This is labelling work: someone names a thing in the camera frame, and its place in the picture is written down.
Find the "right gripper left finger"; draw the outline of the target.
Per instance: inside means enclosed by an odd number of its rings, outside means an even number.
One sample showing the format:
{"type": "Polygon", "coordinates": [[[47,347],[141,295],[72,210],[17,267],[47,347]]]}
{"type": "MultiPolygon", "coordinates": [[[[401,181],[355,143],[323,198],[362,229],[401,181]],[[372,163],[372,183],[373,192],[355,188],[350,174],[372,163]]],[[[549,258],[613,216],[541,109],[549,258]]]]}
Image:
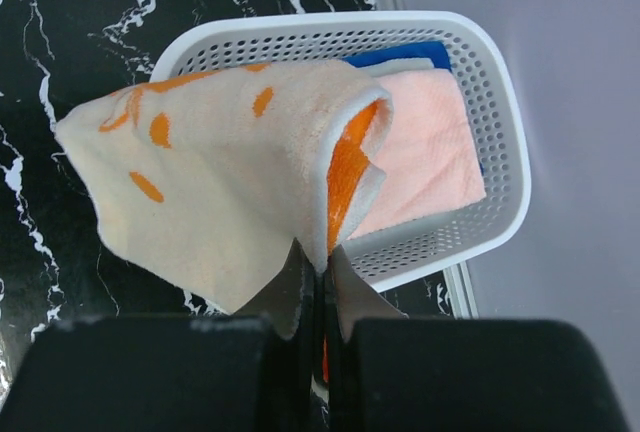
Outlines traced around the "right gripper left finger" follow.
{"type": "Polygon", "coordinates": [[[269,325],[258,386],[259,431],[306,431],[314,359],[315,272],[293,241],[281,271],[236,314],[269,325]]]}

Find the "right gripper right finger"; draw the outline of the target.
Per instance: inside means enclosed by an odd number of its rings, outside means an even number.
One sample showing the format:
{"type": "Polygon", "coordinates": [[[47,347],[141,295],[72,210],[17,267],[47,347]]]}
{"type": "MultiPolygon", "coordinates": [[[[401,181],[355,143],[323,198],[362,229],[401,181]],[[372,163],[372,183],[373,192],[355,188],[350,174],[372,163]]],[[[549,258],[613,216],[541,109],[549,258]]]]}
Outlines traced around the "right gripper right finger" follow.
{"type": "Polygon", "coordinates": [[[357,359],[348,346],[356,323],[406,317],[354,271],[343,247],[332,252],[324,274],[324,379],[332,431],[360,429],[357,359]]]}

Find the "orange fox pattern towel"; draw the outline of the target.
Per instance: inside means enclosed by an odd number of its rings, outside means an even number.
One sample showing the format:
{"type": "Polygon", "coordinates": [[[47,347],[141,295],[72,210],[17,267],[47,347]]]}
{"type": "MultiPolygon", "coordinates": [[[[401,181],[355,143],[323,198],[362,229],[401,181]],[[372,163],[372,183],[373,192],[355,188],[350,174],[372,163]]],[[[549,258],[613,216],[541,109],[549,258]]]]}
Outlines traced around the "orange fox pattern towel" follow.
{"type": "Polygon", "coordinates": [[[390,93],[341,60],[244,65],[75,107],[56,138],[116,256],[232,314],[298,243],[313,269],[384,182],[390,93]]]}

